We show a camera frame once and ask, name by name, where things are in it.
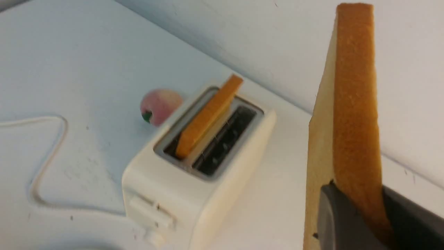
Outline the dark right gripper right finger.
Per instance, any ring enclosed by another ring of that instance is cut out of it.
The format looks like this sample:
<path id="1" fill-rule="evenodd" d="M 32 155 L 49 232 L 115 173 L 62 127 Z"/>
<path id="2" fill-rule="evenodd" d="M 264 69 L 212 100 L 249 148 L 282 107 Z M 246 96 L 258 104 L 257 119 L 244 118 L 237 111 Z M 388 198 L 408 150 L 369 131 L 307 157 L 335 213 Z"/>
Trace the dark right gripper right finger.
<path id="1" fill-rule="evenodd" d="M 400 250 L 442 250 L 443 218 L 394 190 L 383 188 L 384 206 Z"/>

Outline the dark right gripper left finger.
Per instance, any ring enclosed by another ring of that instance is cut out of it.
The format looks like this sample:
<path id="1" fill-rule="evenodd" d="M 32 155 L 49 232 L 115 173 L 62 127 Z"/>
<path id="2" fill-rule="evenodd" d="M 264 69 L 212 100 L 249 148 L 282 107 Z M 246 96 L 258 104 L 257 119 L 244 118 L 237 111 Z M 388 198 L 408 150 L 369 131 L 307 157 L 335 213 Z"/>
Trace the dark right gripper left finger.
<path id="1" fill-rule="evenodd" d="M 321 187 L 317 239 L 322 250 L 387 250 L 334 183 Z"/>

